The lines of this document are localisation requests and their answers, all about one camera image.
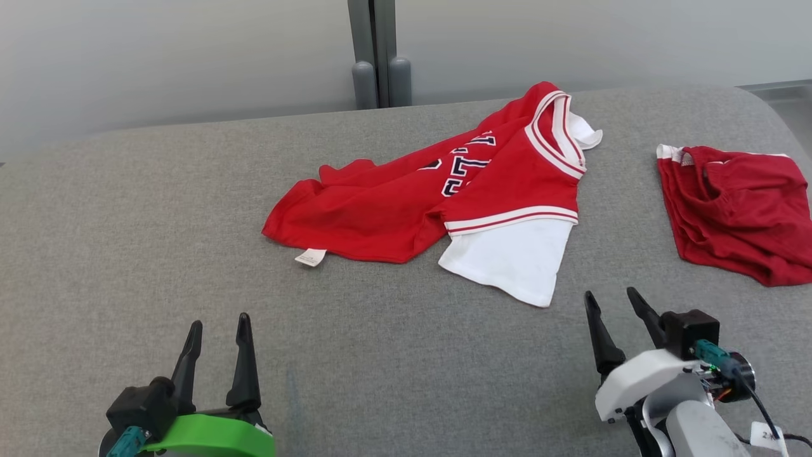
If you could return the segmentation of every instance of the teal connector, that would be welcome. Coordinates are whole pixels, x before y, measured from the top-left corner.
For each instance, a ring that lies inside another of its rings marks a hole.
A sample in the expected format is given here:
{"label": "teal connector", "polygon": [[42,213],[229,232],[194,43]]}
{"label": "teal connector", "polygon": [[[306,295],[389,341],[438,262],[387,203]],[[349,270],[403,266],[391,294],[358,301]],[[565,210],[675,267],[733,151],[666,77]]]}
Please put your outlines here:
{"label": "teal connector", "polygon": [[115,442],[107,457],[136,457],[147,442],[147,434],[140,427],[130,426]]}
{"label": "teal connector", "polygon": [[741,363],[739,363],[738,360],[731,357],[726,350],[712,342],[698,340],[693,350],[693,354],[697,356],[697,359],[715,365],[719,371],[722,372],[722,376],[733,378],[735,371],[737,369],[741,370]]}

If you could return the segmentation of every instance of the white tag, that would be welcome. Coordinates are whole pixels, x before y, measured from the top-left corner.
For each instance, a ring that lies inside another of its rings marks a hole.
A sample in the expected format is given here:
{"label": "white tag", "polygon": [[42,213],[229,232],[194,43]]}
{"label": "white tag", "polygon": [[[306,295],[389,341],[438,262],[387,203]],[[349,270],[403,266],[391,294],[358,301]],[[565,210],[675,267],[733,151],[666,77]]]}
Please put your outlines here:
{"label": "white tag", "polygon": [[[781,437],[784,436],[781,427],[775,427],[775,430],[778,431]],[[778,438],[772,436],[770,426],[763,422],[753,422],[753,425],[750,426],[750,445],[781,451],[781,444]]]}
{"label": "white tag", "polygon": [[308,267],[315,267],[322,262],[326,250],[323,249],[308,249],[294,260],[299,263],[304,263]]}

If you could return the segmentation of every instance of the gray wall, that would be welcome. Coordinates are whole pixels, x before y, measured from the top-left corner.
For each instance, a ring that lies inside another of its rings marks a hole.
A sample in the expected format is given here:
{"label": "gray wall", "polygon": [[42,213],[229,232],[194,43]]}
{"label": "gray wall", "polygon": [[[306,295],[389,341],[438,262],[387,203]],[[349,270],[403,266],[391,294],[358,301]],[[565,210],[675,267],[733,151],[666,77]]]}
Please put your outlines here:
{"label": "gray wall", "polygon": [[354,107],[330,0],[0,1],[0,162],[98,130]]}
{"label": "gray wall", "polygon": [[692,81],[812,77],[809,0],[408,0],[398,54],[414,102]]}

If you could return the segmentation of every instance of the gray fabric surface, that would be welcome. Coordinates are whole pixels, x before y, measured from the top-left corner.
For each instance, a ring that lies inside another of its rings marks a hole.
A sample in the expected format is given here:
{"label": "gray fabric surface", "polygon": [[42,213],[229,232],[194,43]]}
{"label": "gray fabric surface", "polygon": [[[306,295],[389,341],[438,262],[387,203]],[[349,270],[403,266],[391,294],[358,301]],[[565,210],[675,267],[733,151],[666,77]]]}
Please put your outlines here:
{"label": "gray fabric surface", "polygon": [[[582,305],[593,290],[615,342],[650,349],[627,285],[659,311],[720,319],[776,421],[812,434],[812,288],[681,261],[663,207],[660,142],[787,153],[812,177],[779,117],[738,89],[574,94],[573,110],[605,134],[587,153],[581,224],[549,309],[443,271],[447,240],[405,265],[328,256],[311,269],[260,234],[319,165],[394,159],[504,103],[144,128],[7,163],[0,455],[91,455],[116,395],[170,375],[195,319],[195,400],[223,406],[241,311],[280,455],[635,455],[626,425],[594,410]],[[752,403],[720,409],[740,433],[759,418]]]}

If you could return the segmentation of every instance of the clothing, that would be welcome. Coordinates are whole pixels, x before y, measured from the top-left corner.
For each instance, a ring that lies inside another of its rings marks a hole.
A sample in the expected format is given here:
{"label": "clothing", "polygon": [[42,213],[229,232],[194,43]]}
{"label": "clothing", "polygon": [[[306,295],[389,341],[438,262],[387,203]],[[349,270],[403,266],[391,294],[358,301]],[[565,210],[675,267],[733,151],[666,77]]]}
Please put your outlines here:
{"label": "clothing", "polygon": [[542,82],[477,128],[392,162],[322,166],[300,181],[262,232],[288,246],[404,263],[443,235],[440,265],[549,306],[569,231],[577,224],[582,149],[595,132],[570,96]]}
{"label": "clothing", "polygon": [[792,159],[665,145],[657,158],[682,259],[767,286],[812,282],[807,183]]}

